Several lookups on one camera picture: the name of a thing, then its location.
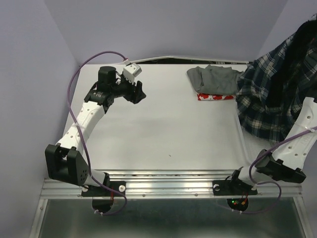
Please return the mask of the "navy plaid skirt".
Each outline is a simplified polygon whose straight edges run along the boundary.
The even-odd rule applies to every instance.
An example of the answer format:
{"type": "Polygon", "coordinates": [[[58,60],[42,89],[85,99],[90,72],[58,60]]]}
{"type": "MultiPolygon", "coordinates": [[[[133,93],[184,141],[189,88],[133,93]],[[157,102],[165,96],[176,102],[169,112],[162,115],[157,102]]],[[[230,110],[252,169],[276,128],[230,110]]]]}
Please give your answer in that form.
{"type": "Polygon", "coordinates": [[[237,80],[236,103],[241,126],[251,135],[283,141],[317,85],[317,22],[310,20],[248,65],[237,80]]]}

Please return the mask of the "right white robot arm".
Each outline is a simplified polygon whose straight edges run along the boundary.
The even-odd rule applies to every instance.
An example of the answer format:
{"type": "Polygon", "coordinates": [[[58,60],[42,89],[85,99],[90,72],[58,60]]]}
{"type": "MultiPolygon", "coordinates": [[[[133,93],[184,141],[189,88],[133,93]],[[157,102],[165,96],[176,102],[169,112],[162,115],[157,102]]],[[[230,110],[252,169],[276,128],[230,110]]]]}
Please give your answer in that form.
{"type": "Polygon", "coordinates": [[[228,181],[233,193],[252,189],[265,182],[302,183],[306,157],[317,140],[317,100],[306,97],[300,114],[287,137],[268,150],[262,150],[249,167],[235,170],[228,181]]]}

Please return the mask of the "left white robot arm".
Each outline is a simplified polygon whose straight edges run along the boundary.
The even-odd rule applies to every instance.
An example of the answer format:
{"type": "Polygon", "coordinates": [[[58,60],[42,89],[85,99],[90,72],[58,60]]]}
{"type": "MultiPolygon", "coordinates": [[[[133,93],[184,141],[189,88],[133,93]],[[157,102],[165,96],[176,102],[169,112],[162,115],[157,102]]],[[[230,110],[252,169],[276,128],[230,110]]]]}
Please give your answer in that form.
{"type": "Polygon", "coordinates": [[[122,74],[113,66],[100,67],[98,80],[85,96],[79,114],[71,114],[73,124],[55,145],[49,144],[45,149],[51,179],[93,186],[98,195],[110,191],[109,174],[91,168],[86,142],[116,98],[137,104],[146,97],[142,82],[135,80],[141,71],[135,63],[126,65],[122,74]]]}

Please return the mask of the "red poppy floral skirt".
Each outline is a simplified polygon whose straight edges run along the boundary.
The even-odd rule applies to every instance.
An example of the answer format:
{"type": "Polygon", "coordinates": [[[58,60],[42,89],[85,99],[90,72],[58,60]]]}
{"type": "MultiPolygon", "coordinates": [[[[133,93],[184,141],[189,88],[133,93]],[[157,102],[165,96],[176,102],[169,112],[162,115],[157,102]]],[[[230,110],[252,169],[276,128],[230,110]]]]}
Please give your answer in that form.
{"type": "Polygon", "coordinates": [[[223,100],[233,100],[235,97],[233,95],[211,95],[198,93],[198,101],[223,101],[223,100]]]}

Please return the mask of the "grey skirt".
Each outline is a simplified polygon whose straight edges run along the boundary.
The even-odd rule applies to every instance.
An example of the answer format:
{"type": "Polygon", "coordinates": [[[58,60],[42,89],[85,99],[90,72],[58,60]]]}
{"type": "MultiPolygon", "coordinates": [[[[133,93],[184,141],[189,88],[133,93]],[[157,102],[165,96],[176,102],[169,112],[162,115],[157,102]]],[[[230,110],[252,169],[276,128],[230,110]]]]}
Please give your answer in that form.
{"type": "Polygon", "coordinates": [[[226,96],[237,93],[237,81],[243,73],[232,67],[212,65],[187,70],[189,81],[197,93],[226,96]]]}

